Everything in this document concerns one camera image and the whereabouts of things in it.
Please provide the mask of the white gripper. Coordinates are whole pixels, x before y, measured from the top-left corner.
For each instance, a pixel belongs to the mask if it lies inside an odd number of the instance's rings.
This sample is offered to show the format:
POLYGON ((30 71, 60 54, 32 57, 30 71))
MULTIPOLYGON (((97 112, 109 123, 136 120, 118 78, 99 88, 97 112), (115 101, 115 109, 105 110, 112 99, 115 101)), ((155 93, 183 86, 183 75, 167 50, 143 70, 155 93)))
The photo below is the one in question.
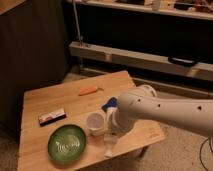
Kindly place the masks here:
POLYGON ((115 135, 125 135, 131 130, 130 115, 117 107, 107 109, 107 124, 109 132, 115 135))

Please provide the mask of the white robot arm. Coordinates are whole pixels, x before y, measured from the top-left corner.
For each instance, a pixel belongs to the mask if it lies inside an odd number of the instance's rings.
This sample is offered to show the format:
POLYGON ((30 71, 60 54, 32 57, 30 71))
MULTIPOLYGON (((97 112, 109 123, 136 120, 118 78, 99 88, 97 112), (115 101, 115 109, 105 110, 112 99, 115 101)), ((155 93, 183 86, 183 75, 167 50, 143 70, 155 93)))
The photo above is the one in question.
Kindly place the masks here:
POLYGON ((109 131, 118 137, 137 120, 148 119, 213 138, 212 99, 163 99, 150 85, 141 85, 110 98, 102 110, 109 112, 109 131))

